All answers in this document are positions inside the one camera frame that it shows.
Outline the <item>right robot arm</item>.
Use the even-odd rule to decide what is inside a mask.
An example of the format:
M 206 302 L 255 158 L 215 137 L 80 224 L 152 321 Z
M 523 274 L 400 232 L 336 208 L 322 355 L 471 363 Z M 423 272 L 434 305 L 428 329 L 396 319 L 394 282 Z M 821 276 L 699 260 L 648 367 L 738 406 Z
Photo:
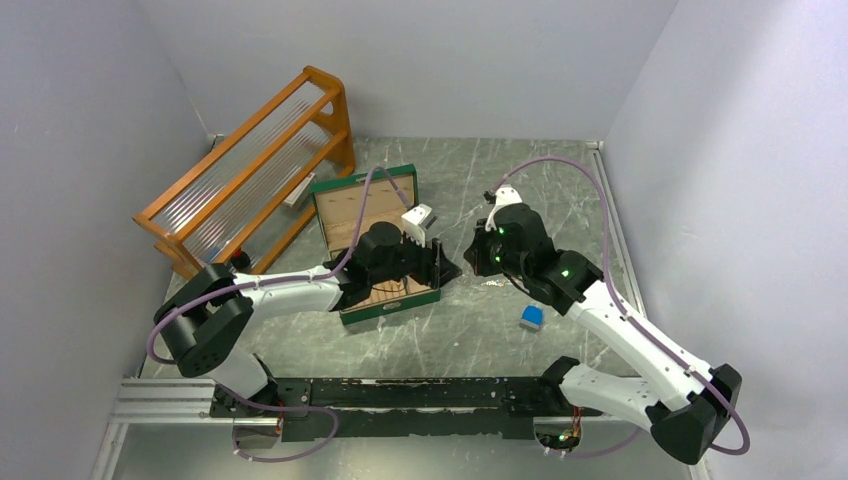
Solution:
M 495 207 L 478 220 L 463 257 L 477 276 L 518 281 L 529 297 L 587 328 L 637 373 L 619 377 L 562 357 L 545 371 L 539 389 L 548 412 L 575 406 L 611 414 L 648 432 L 687 465 L 715 448 L 738 401 L 741 374 L 673 342 L 634 311 L 592 261 L 556 248 L 528 205 Z

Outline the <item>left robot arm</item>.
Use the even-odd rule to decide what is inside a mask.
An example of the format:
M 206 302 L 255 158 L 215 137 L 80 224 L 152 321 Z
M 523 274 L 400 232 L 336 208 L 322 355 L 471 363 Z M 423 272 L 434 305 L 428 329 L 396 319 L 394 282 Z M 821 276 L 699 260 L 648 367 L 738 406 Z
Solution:
M 157 311 L 147 347 L 162 338 L 167 362 L 183 377 L 212 379 L 236 394 L 249 414 L 261 416 L 275 406 L 277 384 L 257 356 L 237 345 L 250 321 L 346 310 L 376 287 L 406 278 L 438 290 L 460 274 L 439 240 L 418 244 L 396 225 L 377 222 L 336 258 L 309 270 L 243 275 L 220 263 L 205 267 Z

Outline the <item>green jewelry box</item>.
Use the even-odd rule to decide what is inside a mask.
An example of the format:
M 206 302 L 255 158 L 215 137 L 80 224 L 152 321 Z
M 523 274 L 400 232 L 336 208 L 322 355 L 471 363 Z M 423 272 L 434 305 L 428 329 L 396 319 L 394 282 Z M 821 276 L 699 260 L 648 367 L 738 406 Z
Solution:
M 310 187 L 329 258 L 341 257 L 352 243 L 354 227 L 361 222 L 365 234 L 372 224 L 385 221 L 403 228 L 401 216 L 418 204 L 418 174 L 413 165 L 390 167 L 390 178 L 377 171 L 369 188 L 366 175 L 321 181 Z M 339 312 L 342 324 L 352 325 L 395 312 L 433 304 L 441 290 L 421 284 L 411 277 L 378 284 L 360 303 Z

